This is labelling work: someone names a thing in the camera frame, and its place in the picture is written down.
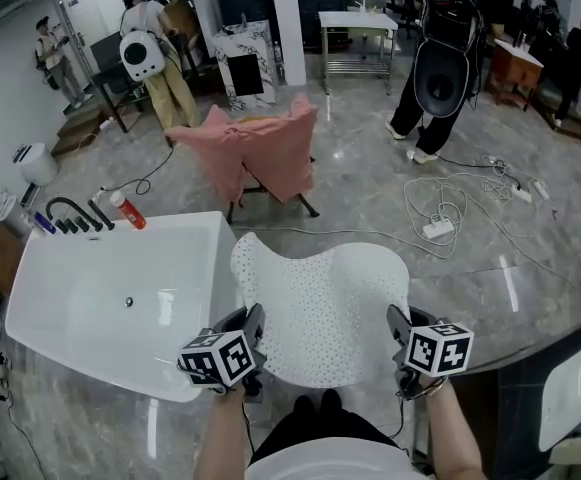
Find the stainless steel table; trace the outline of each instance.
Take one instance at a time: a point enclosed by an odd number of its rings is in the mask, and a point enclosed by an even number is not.
[[[330,94],[330,74],[369,74],[387,75],[387,92],[390,94],[392,82],[392,61],[397,45],[397,30],[399,25],[385,14],[370,12],[320,12],[321,37],[323,41],[324,83],[327,94]],[[361,58],[330,59],[328,55],[329,28],[356,28],[392,31],[392,47],[388,63],[384,61],[383,37],[377,60]]]

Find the white perforated mat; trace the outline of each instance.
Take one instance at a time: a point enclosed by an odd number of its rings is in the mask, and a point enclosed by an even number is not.
[[[329,388],[394,371],[392,356],[400,347],[390,336],[388,306],[410,317],[408,269],[394,252],[351,243],[292,260],[248,233],[235,246],[231,266],[246,306],[263,306],[259,349],[277,377]]]

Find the black and white marker cube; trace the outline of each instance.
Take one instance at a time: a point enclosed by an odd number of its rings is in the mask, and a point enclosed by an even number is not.
[[[461,324],[413,327],[405,364],[428,377],[445,377],[468,368],[474,332]]]
[[[243,331],[199,335],[179,350],[177,368],[195,386],[233,386],[255,369]]]

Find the yellow pants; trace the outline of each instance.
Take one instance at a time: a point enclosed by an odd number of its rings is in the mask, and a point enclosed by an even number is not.
[[[186,124],[190,127],[199,126],[200,124],[197,104],[188,84],[181,76],[180,70],[181,62],[179,62],[174,53],[171,53],[166,58],[166,68],[158,75],[144,80],[152,99],[152,106],[164,130],[181,124],[170,91],[172,91],[172,94],[174,94],[183,109],[183,113],[186,116]]]

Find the red bottle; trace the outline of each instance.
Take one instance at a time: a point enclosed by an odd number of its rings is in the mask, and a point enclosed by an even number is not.
[[[121,210],[123,216],[128,219],[135,228],[143,229],[146,227],[146,219],[143,218],[143,215],[139,213],[139,210],[137,210],[121,192],[118,190],[114,192],[110,197],[110,202],[112,203],[112,206]]]

